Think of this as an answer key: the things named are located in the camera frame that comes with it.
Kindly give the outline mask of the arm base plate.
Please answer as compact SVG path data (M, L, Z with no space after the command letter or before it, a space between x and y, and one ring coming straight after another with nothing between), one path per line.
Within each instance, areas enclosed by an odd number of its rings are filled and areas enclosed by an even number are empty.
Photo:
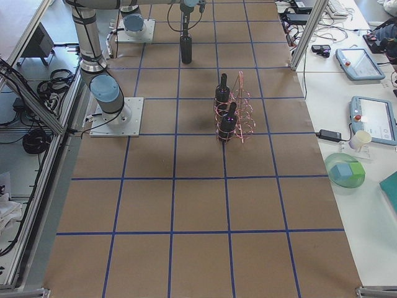
M140 134L141 117L143 113L143 97L126 97L121 113L104 114L98 104L95 112L100 115L94 117L89 131L91 137L138 137Z
M125 30L123 19L118 24L118 43L152 43L154 37L154 19L144 19L143 27L139 31Z

